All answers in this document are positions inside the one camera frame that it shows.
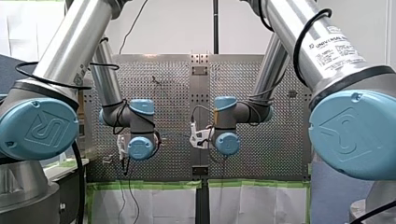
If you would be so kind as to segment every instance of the blue joint cap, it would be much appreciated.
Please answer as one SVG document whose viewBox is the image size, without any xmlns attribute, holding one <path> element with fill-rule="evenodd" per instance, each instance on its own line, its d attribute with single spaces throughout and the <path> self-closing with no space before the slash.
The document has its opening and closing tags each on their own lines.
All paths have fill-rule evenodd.
<svg viewBox="0 0 396 224">
<path fill-rule="evenodd" d="M 99 112 L 99 122 L 106 125 L 105 120 L 103 119 L 103 109 Z"/>
<path fill-rule="evenodd" d="M 146 137 L 135 137 L 128 144 L 129 157 L 135 161 L 148 159 L 153 150 L 154 145 Z"/>
<path fill-rule="evenodd" d="M 0 118 L 0 153 L 16 160 L 50 159 L 70 148 L 77 136 L 76 112 L 56 99 L 25 100 Z"/>
<path fill-rule="evenodd" d="M 235 133 L 222 133 L 216 139 L 216 149 L 219 153 L 232 156 L 239 151 L 240 141 Z"/>
<path fill-rule="evenodd" d="M 134 112 L 143 115 L 154 115 L 154 102 L 148 99 L 135 99 L 132 100 L 129 107 Z"/>
<path fill-rule="evenodd" d="M 236 105 L 236 97 L 234 96 L 218 96 L 215 98 L 215 108 L 217 110 L 225 110 Z"/>
<path fill-rule="evenodd" d="M 309 122 L 315 151 L 333 169 L 358 179 L 396 179 L 396 98 L 376 91 L 339 91 Z"/>
</svg>

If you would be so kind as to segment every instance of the wire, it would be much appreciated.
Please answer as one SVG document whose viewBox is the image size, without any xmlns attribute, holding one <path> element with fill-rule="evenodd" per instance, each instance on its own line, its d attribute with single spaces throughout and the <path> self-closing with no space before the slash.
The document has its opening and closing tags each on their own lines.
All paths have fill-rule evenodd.
<svg viewBox="0 0 396 224">
<path fill-rule="evenodd" d="M 134 219 L 134 224 L 136 224 L 137 220 L 140 217 L 140 206 L 139 203 L 137 202 L 137 199 L 134 197 L 134 195 L 132 194 L 132 190 L 131 190 L 131 178 L 132 178 L 132 172 L 134 171 L 134 165 L 132 167 L 131 173 L 129 173 L 129 179 L 128 179 L 128 187 L 129 187 L 129 193 L 131 194 L 131 197 L 134 199 L 134 204 L 137 207 L 137 215 L 136 218 Z"/>
<path fill-rule="evenodd" d="M 120 66 L 114 63 L 90 63 L 92 66 L 110 67 L 114 71 L 120 70 Z"/>
<path fill-rule="evenodd" d="M 78 145 L 76 141 L 73 143 L 72 148 L 76 157 L 77 170 L 78 170 L 78 185 L 79 185 L 78 214 L 76 218 L 76 223 L 82 224 L 84 221 L 84 208 L 85 208 L 84 167 L 82 165 L 82 159 L 81 159 L 81 155 L 79 154 Z"/>
<path fill-rule="evenodd" d="M 259 0 L 259 15 L 260 15 L 260 20 L 262 20 L 262 24 L 265 26 L 265 28 L 273 32 L 274 29 L 265 21 L 264 15 L 262 14 L 262 0 Z"/>
<path fill-rule="evenodd" d="M 134 25 L 136 24 L 137 20 L 139 19 L 140 14 L 142 13 L 143 8 L 145 7 L 145 5 L 146 5 L 147 2 L 148 2 L 148 0 L 146 0 L 146 1 L 143 3 L 142 7 L 141 7 L 140 10 L 139 10 L 139 13 L 137 13 L 136 18 L 134 19 L 134 23 L 132 24 L 132 26 L 131 26 L 131 28 L 129 29 L 128 33 L 125 35 L 124 40 L 123 40 L 123 42 L 122 42 L 122 45 L 121 45 L 121 47 L 120 47 L 120 52 L 119 52 L 119 54 L 122 54 L 122 49 L 123 49 L 123 47 L 125 46 L 126 39 L 128 38 L 128 35 L 130 35 L 131 32 L 132 32 L 132 30 L 134 29 Z"/>
<path fill-rule="evenodd" d="M 122 101 L 124 102 L 124 105 L 119 108 L 119 111 L 117 111 L 116 122 L 113 125 L 113 134 L 120 134 L 125 129 L 125 127 L 122 127 L 119 131 L 116 131 L 117 127 L 121 126 L 120 118 L 122 116 L 122 112 L 125 109 L 125 107 L 128 105 L 126 99 L 123 99 Z"/>
<path fill-rule="evenodd" d="M 332 16 L 332 10 L 329 8 L 322 9 L 317 15 L 315 15 L 313 18 L 311 18 L 306 25 L 304 26 L 303 30 L 301 31 L 299 37 L 297 38 L 296 45 L 294 47 L 294 52 L 293 52 L 293 64 L 294 64 L 294 72 L 297 76 L 297 78 L 303 83 L 306 87 L 306 82 L 301 74 L 300 70 L 300 63 L 299 63 L 299 56 L 300 56 L 300 50 L 301 46 L 303 44 L 304 38 L 306 34 L 308 34 L 309 30 L 311 27 L 314 25 L 314 23 L 318 20 L 320 20 L 323 17 L 331 17 Z"/>
<path fill-rule="evenodd" d="M 118 223 L 119 224 L 120 224 L 121 213 L 122 213 L 123 209 L 125 208 L 125 204 L 126 204 L 125 195 L 123 194 L 122 181 L 121 180 L 120 180 L 120 190 L 121 190 L 121 197 L 122 197 L 122 208 L 119 211 L 119 218 L 118 218 Z"/>
<path fill-rule="evenodd" d="M 373 217 L 375 215 L 378 215 L 382 212 L 385 212 L 387 210 L 389 210 L 390 208 L 396 207 L 396 201 L 393 201 L 391 203 L 387 203 L 385 205 L 382 205 L 381 207 L 376 208 L 375 210 L 361 216 L 358 217 L 357 219 L 355 219 L 354 221 L 352 221 L 350 224 L 361 224 L 364 220 Z"/>
<path fill-rule="evenodd" d="M 157 131 L 154 131 L 154 134 L 155 134 L 155 136 L 157 136 L 158 144 L 157 144 L 157 148 L 155 149 L 155 151 L 151 154 L 151 156 L 148 157 L 148 160 L 153 158 L 155 156 L 155 154 L 157 154 L 157 152 L 160 150 L 161 144 L 163 143 L 160 133 Z"/>
<path fill-rule="evenodd" d="M 28 72 L 26 72 L 26 71 L 21 69 L 24 66 L 37 65 L 37 64 L 38 64 L 38 62 L 18 63 L 15 66 L 15 70 L 17 70 L 17 72 L 21 73 L 22 75 L 24 75 L 26 77 L 34 78 L 34 79 L 36 79 L 36 80 L 38 80 L 38 81 L 40 81 L 42 83 L 45 83 L 45 84 L 51 84 L 51 85 L 55 85 L 55 86 L 66 87 L 66 88 L 80 90 L 80 91 L 86 91 L 86 90 L 92 89 L 92 87 L 71 86 L 71 85 L 60 83 L 60 82 L 55 82 L 55 81 L 52 81 L 52 80 L 49 80 L 49 79 L 46 79 L 46 78 L 43 78 L 43 77 L 37 77 L 37 76 L 35 76 L 33 74 L 30 74 L 30 73 L 28 73 Z"/>
<path fill-rule="evenodd" d="M 203 106 L 203 105 L 196 105 L 196 106 L 194 107 L 194 109 L 192 110 L 192 113 L 191 113 L 191 122 L 194 122 L 194 113 L 195 113 L 195 110 L 198 109 L 198 108 L 202 108 L 202 109 L 208 111 L 209 113 L 211 112 L 211 110 L 210 110 L 209 108 L 207 108 L 206 106 Z"/>
<path fill-rule="evenodd" d="M 52 81 L 52 80 L 49 80 L 49 79 L 46 79 L 46 78 L 43 78 L 43 77 L 35 76 L 35 75 L 30 74 L 30 73 L 24 71 L 23 69 L 21 69 L 24 66 L 37 65 L 37 64 L 38 64 L 38 62 L 18 63 L 15 66 L 15 70 L 17 72 L 21 73 L 22 75 L 26 76 L 26 77 L 34 78 L 34 79 L 36 79 L 36 80 L 38 80 L 40 82 L 43 82 L 45 84 L 51 84 L 51 85 L 55 85 L 55 86 L 66 87 L 66 88 L 80 90 L 80 91 L 87 91 L 87 90 L 92 89 L 92 87 L 72 86 L 72 85 L 67 85 L 67 84 L 63 84 L 63 83 L 60 83 L 60 82 L 55 82 L 55 81 Z M 103 66 L 103 67 L 112 67 L 111 69 L 113 69 L 114 71 L 117 71 L 117 70 L 120 69 L 120 67 L 118 65 L 114 64 L 114 63 L 90 63 L 90 65 Z"/>
<path fill-rule="evenodd" d="M 283 80 L 283 78 L 285 77 L 285 75 L 286 75 L 286 72 L 284 72 L 283 73 L 283 75 L 280 77 L 280 79 L 274 84 L 274 86 L 273 87 L 271 87 L 271 89 L 268 89 L 268 90 L 266 90 L 266 91 L 262 91 L 262 92 L 260 92 L 260 93 L 258 93 L 258 94 L 255 94 L 255 95 L 249 95 L 249 98 L 254 98 L 254 97 L 260 97 L 260 96 L 263 96 L 264 94 L 266 94 L 266 93 L 269 93 L 269 92 L 271 92 L 271 91 L 273 91 L 277 86 L 279 86 L 279 84 L 282 82 L 282 80 Z M 268 101 L 268 102 L 270 102 L 270 101 L 273 101 L 274 99 L 268 99 L 268 100 L 263 100 L 263 101 Z"/>
<path fill-rule="evenodd" d="M 210 143 L 211 143 L 211 141 L 212 141 L 212 139 L 210 138 L 210 134 L 212 134 L 212 130 L 213 130 L 213 127 L 215 126 L 215 124 L 212 124 L 212 126 L 209 126 L 209 129 L 210 129 L 210 131 L 209 131 L 209 136 L 207 137 L 207 151 L 209 152 L 209 158 L 210 158 L 210 160 L 212 160 L 213 162 L 215 162 L 215 163 L 218 163 L 218 164 L 223 164 L 226 160 L 227 160 L 227 156 L 225 156 L 224 158 L 223 158 L 223 161 L 218 161 L 218 160 L 216 160 L 216 158 L 212 155 L 212 150 L 210 150 Z"/>
</svg>

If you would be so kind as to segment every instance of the white wall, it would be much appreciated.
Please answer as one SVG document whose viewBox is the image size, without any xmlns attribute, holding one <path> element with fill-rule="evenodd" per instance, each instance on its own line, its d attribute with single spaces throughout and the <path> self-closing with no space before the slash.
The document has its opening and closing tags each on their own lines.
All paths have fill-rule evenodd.
<svg viewBox="0 0 396 224">
<path fill-rule="evenodd" d="M 389 4 L 392 1 L 318 0 L 321 7 L 332 9 L 333 23 L 342 29 L 364 58 L 374 64 L 390 62 Z"/>
<path fill-rule="evenodd" d="M 63 2 L 0 0 L 0 54 L 38 61 L 63 17 Z"/>
<path fill-rule="evenodd" d="M 128 2 L 109 24 L 106 35 L 114 53 L 143 2 Z M 212 4 L 212 0 L 148 0 L 122 53 L 213 52 Z M 219 53 L 264 54 L 270 36 L 247 3 L 219 0 Z"/>
</svg>

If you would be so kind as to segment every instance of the metal pegboard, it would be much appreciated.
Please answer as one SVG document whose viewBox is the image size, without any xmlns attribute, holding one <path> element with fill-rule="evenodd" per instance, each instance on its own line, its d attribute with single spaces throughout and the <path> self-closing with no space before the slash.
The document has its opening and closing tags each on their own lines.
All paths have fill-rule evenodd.
<svg viewBox="0 0 396 224">
<path fill-rule="evenodd" d="M 156 130 L 163 138 L 155 157 L 135 164 L 131 162 L 132 179 L 191 180 L 190 55 L 117 55 L 113 60 L 120 66 L 117 76 L 124 98 L 128 101 L 135 98 L 154 100 Z M 91 104 L 86 106 L 91 111 L 86 113 L 90 113 L 87 118 L 91 119 L 96 152 L 96 160 L 87 170 L 88 181 L 123 179 L 117 136 L 112 134 L 112 128 L 99 123 L 101 105 L 96 88 L 86 94 L 91 96 L 86 102 Z"/>
<path fill-rule="evenodd" d="M 215 97 L 221 95 L 234 95 L 238 100 L 246 100 L 254 88 L 261 63 L 262 56 L 211 55 L 211 108 Z M 290 91 L 297 91 L 297 96 L 290 97 Z M 307 89 L 289 65 L 276 89 L 273 118 L 258 127 L 238 124 L 237 132 L 241 137 L 239 153 L 228 158 L 225 165 L 211 161 L 209 178 L 307 179 L 310 156 L 306 128 L 308 97 Z M 212 154 L 222 161 L 216 150 Z"/>
</svg>

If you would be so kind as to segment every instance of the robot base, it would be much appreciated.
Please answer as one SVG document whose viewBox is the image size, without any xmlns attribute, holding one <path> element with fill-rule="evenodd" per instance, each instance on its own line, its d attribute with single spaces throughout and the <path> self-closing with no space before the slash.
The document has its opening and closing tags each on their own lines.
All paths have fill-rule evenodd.
<svg viewBox="0 0 396 224">
<path fill-rule="evenodd" d="M 396 193 L 396 181 L 376 181 L 366 200 L 359 200 L 350 205 L 349 219 L 355 220 L 369 211 L 373 211 L 386 203 L 392 202 Z M 396 208 L 375 215 L 363 222 L 364 224 L 396 224 Z"/>
<path fill-rule="evenodd" d="M 60 223 L 60 191 L 39 161 L 0 165 L 0 223 Z"/>
</svg>

